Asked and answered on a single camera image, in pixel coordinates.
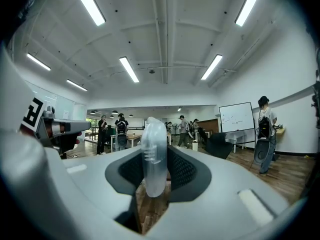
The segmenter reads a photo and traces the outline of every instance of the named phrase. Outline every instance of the wooden table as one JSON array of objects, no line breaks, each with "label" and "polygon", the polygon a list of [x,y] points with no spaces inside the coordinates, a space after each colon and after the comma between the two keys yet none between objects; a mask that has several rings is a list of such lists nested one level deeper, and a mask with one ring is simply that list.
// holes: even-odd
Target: wooden table
[{"label": "wooden table", "polygon": [[[127,134],[127,140],[131,141],[131,148],[134,147],[134,141],[137,139],[141,139],[141,134]],[[114,144],[114,138],[116,137],[116,135],[111,135],[111,152],[114,151],[113,149],[113,144]]]},{"label": "wooden table", "polygon": [[285,130],[286,130],[286,128],[277,129],[275,134],[276,135],[282,135],[282,134],[284,134]]}]

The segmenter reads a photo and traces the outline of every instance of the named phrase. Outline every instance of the chair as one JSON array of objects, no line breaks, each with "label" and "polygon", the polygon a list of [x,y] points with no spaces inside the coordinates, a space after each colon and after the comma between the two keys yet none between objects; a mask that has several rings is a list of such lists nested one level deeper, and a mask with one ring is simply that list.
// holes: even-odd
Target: chair
[{"label": "chair", "polygon": [[108,125],[105,132],[105,142],[107,145],[111,145],[111,135],[114,134],[114,130],[111,128],[111,125]]},{"label": "chair", "polygon": [[232,148],[233,144],[226,142],[226,134],[218,132],[212,134],[207,140],[205,150],[216,158],[226,159]]},{"label": "chair", "polygon": [[199,133],[200,137],[203,139],[203,144],[207,145],[208,136],[206,135],[206,133],[202,127],[198,128],[198,133]]}]

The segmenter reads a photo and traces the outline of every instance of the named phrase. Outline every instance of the trash bin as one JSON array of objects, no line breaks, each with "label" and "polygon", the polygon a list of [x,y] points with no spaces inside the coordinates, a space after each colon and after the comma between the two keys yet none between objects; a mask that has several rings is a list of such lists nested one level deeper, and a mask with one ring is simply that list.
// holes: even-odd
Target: trash bin
[{"label": "trash bin", "polygon": [[198,151],[198,141],[192,141],[192,150]]}]

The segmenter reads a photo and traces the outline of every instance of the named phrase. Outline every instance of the gray shirt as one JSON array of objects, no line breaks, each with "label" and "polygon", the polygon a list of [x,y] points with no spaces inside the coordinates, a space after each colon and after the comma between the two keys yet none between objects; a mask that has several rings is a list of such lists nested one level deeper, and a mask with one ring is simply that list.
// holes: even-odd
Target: gray shirt
[{"label": "gray shirt", "polygon": [[187,130],[186,130],[186,126],[187,126],[188,122],[186,119],[183,119],[182,122],[181,122],[181,133],[186,133]]},{"label": "gray shirt", "polygon": [[197,123],[197,122],[194,122],[194,123],[193,123],[193,128],[194,128],[195,130],[198,130],[199,126],[198,126],[198,123]]}]

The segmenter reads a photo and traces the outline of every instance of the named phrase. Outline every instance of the black pants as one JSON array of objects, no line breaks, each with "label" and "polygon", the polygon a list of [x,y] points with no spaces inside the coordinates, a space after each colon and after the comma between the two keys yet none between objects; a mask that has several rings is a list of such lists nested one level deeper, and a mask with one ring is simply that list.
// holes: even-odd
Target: black pants
[{"label": "black pants", "polygon": [[106,143],[106,132],[99,132],[98,134],[98,146],[96,147],[96,153],[101,155],[101,153],[105,149],[105,143]]},{"label": "black pants", "polygon": [[179,143],[178,146],[180,147],[182,142],[184,143],[184,146],[187,146],[187,142],[188,142],[188,133],[187,132],[183,132],[180,133],[180,139],[179,139]]}]

